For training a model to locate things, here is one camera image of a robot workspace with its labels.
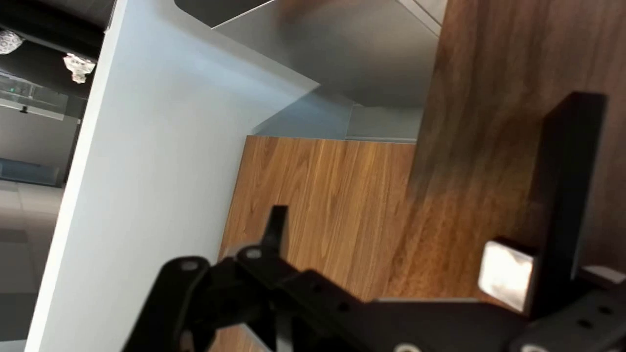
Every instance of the light fixture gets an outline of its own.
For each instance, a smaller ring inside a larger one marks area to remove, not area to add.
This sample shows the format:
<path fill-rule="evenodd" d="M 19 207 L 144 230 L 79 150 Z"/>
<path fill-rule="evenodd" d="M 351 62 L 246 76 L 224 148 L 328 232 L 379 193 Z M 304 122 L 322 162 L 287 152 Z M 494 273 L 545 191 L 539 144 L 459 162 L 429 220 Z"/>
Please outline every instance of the light fixture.
<path fill-rule="evenodd" d="M 64 66 L 71 72 L 71 79 L 75 83 L 83 83 L 85 81 L 85 74 L 93 72 L 95 62 L 77 54 L 64 54 L 62 56 Z"/>
<path fill-rule="evenodd" d="M 23 42 L 23 38 L 19 34 L 15 34 L 13 31 L 0 29 L 0 54 L 13 52 L 21 42 Z"/>
<path fill-rule="evenodd" d="M 533 257 L 488 240 L 482 252 L 482 263 L 476 285 L 490 296 L 523 310 Z"/>

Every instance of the ceiling light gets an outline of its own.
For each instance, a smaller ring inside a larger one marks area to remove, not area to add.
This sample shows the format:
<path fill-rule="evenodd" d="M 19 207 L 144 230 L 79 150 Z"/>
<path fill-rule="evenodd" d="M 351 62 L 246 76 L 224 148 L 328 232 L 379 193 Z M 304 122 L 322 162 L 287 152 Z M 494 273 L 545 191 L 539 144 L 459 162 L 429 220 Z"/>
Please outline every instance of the ceiling light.
<path fill-rule="evenodd" d="M 490 296 L 523 310 L 533 257 L 488 240 L 476 285 Z"/>
<path fill-rule="evenodd" d="M 75 83 L 85 81 L 85 74 L 93 72 L 95 62 L 77 54 L 68 52 L 62 56 L 64 66 L 71 72 Z"/>
<path fill-rule="evenodd" d="M 19 34 L 15 34 L 13 31 L 0 29 L 0 54 L 13 52 L 21 42 L 23 42 L 23 38 Z"/>

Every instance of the wooden panel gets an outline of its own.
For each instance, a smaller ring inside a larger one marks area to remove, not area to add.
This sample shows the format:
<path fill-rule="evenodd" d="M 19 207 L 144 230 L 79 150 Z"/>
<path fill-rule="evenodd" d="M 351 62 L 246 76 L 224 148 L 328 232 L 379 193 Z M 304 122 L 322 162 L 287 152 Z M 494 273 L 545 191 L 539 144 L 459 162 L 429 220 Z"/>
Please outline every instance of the wooden panel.
<path fill-rule="evenodd" d="M 623 15 L 617 0 L 447 1 L 388 295 L 476 295 L 484 236 L 529 238 L 539 119 L 572 89 L 607 93 L 586 261 L 626 267 Z"/>
<path fill-rule="evenodd" d="M 379 296 L 396 250 L 414 144 L 248 136 L 222 253 L 259 240 L 267 210 L 289 205 L 285 257 L 363 298 Z M 212 349 L 257 349 L 238 330 Z"/>

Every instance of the screw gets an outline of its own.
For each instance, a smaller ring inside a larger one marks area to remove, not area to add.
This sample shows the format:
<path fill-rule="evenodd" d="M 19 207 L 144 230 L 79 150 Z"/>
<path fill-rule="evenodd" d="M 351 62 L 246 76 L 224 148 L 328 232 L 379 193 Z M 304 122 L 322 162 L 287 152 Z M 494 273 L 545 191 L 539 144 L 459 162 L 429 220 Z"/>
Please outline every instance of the screw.
<path fill-rule="evenodd" d="M 392 352 L 420 352 L 414 343 L 396 343 Z"/>
<path fill-rule="evenodd" d="M 519 352 L 547 352 L 547 349 L 535 343 L 523 343 Z"/>
<path fill-rule="evenodd" d="M 246 257 L 248 257 L 248 259 L 257 259 L 257 257 L 261 257 L 259 248 L 248 248 L 248 250 L 246 250 Z"/>
<path fill-rule="evenodd" d="M 195 271 L 197 267 L 199 267 L 199 265 L 197 265 L 195 259 L 185 259 L 185 261 L 179 263 L 179 269 L 181 269 L 181 271 Z"/>

